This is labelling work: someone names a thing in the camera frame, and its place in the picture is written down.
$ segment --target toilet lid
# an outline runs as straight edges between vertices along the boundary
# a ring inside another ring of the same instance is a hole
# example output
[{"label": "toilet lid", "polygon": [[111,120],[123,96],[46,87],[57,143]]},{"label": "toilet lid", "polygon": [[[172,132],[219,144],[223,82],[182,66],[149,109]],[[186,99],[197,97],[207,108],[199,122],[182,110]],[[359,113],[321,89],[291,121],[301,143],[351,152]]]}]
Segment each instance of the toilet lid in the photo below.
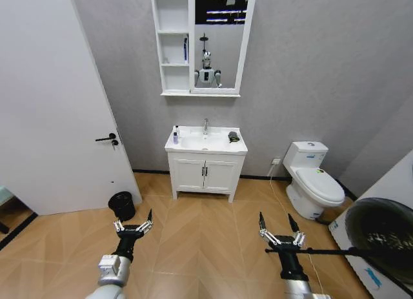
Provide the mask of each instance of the toilet lid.
[{"label": "toilet lid", "polygon": [[297,175],[304,185],[320,198],[333,202],[343,200],[344,190],[324,170],[319,168],[298,169]]}]

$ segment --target washing machine door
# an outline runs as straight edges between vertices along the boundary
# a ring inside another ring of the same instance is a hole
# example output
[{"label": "washing machine door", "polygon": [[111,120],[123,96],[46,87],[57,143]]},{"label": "washing machine door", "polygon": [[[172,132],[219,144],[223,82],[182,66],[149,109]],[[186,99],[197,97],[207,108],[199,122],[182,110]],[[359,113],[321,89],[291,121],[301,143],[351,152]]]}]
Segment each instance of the washing machine door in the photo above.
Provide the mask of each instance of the washing machine door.
[{"label": "washing machine door", "polygon": [[[359,249],[413,250],[413,210],[399,202],[358,200],[347,211],[345,226],[352,245]],[[403,283],[413,284],[413,258],[371,257],[367,262]]]}]

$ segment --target bathroom sink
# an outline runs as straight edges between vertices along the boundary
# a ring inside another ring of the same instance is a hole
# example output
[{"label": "bathroom sink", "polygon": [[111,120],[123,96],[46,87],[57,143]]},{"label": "bathroom sink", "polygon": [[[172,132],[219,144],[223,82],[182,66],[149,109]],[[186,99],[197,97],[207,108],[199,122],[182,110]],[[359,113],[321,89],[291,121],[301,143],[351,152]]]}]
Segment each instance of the bathroom sink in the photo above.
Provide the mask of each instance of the bathroom sink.
[{"label": "bathroom sink", "polygon": [[[228,133],[237,132],[239,141],[230,143]],[[197,152],[205,154],[245,155],[248,151],[239,128],[209,127],[203,134],[203,127],[179,126],[179,141],[174,144],[174,131],[165,145],[167,152]]]}]

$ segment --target wall outlet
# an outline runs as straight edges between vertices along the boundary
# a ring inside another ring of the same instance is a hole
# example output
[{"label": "wall outlet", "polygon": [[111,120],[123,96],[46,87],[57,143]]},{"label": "wall outlet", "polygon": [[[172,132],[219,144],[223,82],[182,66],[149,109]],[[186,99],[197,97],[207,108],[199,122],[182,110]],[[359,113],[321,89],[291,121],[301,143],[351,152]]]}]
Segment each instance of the wall outlet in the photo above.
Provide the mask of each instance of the wall outlet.
[{"label": "wall outlet", "polygon": [[272,164],[272,165],[279,165],[280,162],[281,162],[281,158],[274,158],[274,159],[271,161],[271,164]]}]

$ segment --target white door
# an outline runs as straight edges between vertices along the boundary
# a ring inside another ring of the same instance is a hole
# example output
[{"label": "white door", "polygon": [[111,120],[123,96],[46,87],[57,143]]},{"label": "white door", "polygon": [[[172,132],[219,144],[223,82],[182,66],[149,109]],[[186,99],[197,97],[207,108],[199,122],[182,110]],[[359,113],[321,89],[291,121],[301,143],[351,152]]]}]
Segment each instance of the white door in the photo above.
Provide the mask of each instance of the white door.
[{"label": "white door", "polygon": [[174,179],[179,191],[201,191],[204,187],[205,160],[174,159]]},{"label": "white door", "polygon": [[141,202],[72,0],[0,0],[0,29],[0,185],[38,214]]},{"label": "white door", "polygon": [[224,161],[205,162],[205,191],[211,192],[231,192],[236,186],[237,163]]}]

